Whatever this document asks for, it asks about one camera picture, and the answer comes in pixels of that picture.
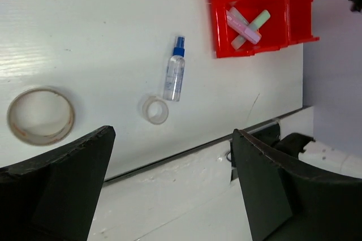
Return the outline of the green highlighter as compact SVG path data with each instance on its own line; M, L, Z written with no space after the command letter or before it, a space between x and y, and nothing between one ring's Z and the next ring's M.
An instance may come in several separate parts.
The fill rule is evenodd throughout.
M259 36L261 36L259 29L270 19L270 13L268 10L262 11L251 23L249 23L248 20L235 7L232 7L229 12L242 21L249 28L249 32L256 32ZM238 35L231 42L231 46L235 50L238 50L244 45L246 41L247 39L244 36Z

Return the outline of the pink highlighter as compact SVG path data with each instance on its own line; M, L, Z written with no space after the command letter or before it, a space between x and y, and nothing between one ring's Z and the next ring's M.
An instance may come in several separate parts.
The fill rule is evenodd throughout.
M229 11L226 11L226 18L228 26L233 29L238 35L244 36L243 32L247 26Z

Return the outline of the purple highlighter cap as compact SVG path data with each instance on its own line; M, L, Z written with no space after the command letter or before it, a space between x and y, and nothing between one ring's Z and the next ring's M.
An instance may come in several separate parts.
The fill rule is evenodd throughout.
M244 29L243 34L244 38L254 45L258 44L261 40L261 35L257 31L253 31L249 27L246 27Z

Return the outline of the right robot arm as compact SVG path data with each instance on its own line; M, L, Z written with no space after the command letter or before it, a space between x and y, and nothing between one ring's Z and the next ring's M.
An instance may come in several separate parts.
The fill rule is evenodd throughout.
M313 107L313 136L299 158L361 177L361 13L349 0L315 0L319 42L304 46L303 103Z

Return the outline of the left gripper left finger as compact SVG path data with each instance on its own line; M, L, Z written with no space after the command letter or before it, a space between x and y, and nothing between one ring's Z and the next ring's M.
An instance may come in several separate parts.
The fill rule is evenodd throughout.
M115 130L1 168L1 240L87 240Z

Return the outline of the small clear tape roll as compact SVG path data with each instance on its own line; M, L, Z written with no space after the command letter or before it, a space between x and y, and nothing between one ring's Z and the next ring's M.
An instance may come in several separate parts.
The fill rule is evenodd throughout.
M143 103L141 112L144 119L153 125L164 124L169 117L166 102L157 96L149 96Z

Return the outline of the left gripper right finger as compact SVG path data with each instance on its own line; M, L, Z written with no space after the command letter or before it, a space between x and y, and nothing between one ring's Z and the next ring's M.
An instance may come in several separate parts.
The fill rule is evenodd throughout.
M232 150L253 240L360 240L361 180L235 130Z

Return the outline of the blue spray bottle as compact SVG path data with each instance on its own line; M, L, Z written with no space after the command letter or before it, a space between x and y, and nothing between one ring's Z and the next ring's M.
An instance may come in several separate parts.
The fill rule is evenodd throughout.
M163 98L168 101L178 102L180 100L186 64L184 42L184 36L176 38L172 56L167 64Z

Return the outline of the large tape roll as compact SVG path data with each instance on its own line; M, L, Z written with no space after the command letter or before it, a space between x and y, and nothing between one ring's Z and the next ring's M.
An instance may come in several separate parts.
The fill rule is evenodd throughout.
M65 139L75 123L75 109L61 92L49 87L29 89L16 96L7 110L7 125L21 142L48 146Z

